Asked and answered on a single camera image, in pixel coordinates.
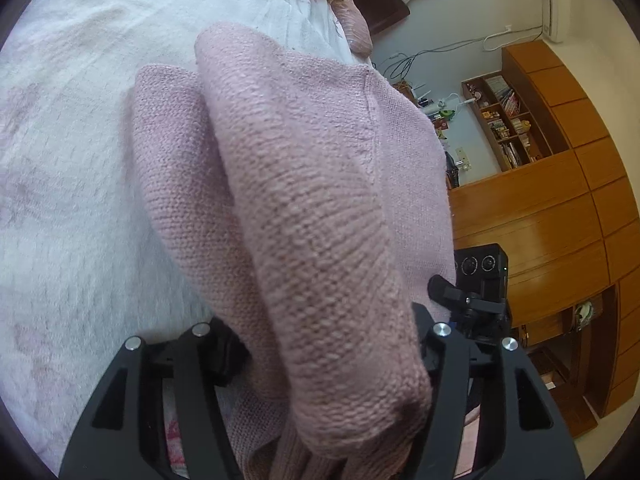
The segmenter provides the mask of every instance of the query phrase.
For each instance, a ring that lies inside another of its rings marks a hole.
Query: knitted fabric
[[[226,420],[242,472],[386,479],[431,399],[410,301],[444,320],[426,285],[454,279],[433,127],[370,67],[238,25],[196,59],[140,71],[134,152],[168,251],[252,356]]]

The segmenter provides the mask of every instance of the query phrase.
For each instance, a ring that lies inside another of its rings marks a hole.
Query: electrical outlet
[[[462,170],[464,170],[464,171],[470,170],[471,169],[471,163],[469,162],[469,159],[466,156],[465,150],[463,150],[462,148],[457,148],[456,149],[456,155],[458,156],[458,158],[462,162]]]

